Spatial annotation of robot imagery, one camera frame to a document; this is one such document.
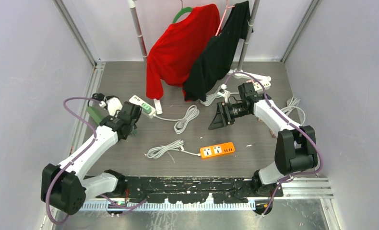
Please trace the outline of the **white power strip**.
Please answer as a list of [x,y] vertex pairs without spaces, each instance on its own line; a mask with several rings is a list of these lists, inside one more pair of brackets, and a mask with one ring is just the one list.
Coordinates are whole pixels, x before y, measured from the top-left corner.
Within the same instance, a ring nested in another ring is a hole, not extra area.
[[271,83],[267,80],[261,80],[260,83],[262,85],[260,85],[258,82],[253,83],[254,90],[258,93],[263,93],[263,89],[268,90],[271,87]]
[[133,95],[129,99],[129,102],[140,106],[142,108],[142,113],[146,115],[147,117],[149,118],[155,117],[156,109],[152,107],[150,104],[148,104],[147,102],[145,102],[143,99],[141,99],[139,96]]

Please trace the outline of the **green plug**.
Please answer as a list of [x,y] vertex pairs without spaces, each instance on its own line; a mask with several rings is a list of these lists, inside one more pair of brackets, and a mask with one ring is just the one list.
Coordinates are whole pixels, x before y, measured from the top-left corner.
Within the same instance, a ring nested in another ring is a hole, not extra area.
[[146,103],[142,104],[142,111],[146,114],[151,114],[152,113],[152,107]]

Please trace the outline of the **green power strip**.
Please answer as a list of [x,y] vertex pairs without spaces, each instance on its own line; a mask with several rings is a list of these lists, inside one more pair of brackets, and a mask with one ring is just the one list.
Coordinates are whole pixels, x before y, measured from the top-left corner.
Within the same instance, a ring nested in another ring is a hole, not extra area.
[[102,120],[105,118],[104,115],[95,107],[88,106],[86,111],[97,125],[99,125],[102,122]]

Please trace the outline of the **orange power strip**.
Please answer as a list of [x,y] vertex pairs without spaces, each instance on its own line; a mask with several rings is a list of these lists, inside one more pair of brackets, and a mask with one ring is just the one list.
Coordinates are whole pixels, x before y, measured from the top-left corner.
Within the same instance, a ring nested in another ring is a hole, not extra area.
[[232,142],[212,145],[200,148],[202,159],[210,159],[218,156],[224,156],[235,152],[235,146]]

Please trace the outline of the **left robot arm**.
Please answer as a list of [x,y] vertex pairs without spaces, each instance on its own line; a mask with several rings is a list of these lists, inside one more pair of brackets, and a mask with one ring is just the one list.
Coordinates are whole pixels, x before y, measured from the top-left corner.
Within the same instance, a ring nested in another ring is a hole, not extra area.
[[98,176],[86,178],[87,172],[112,146],[126,139],[142,114],[141,106],[125,102],[114,115],[106,116],[93,132],[68,158],[54,165],[49,163],[42,171],[41,200],[46,210],[55,207],[68,215],[80,210],[86,200],[109,193],[122,197],[127,189],[125,176],[106,170]]

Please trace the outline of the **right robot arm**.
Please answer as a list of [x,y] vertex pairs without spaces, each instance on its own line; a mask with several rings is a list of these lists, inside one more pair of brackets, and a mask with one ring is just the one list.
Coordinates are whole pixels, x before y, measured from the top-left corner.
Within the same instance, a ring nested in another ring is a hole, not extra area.
[[234,124],[238,117],[254,115],[277,132],[274,162],[257,170],[251,179],[255,195],[266,196],[271,185],[281,179],[317,167],[319,157],[315,149],[315,131],[311,126],[292,121],[267,94],[258,93],[251,82],[239,85],[238,92],[240,100],[236,103],[217,103],[216,114],[208,129],[223,128]]

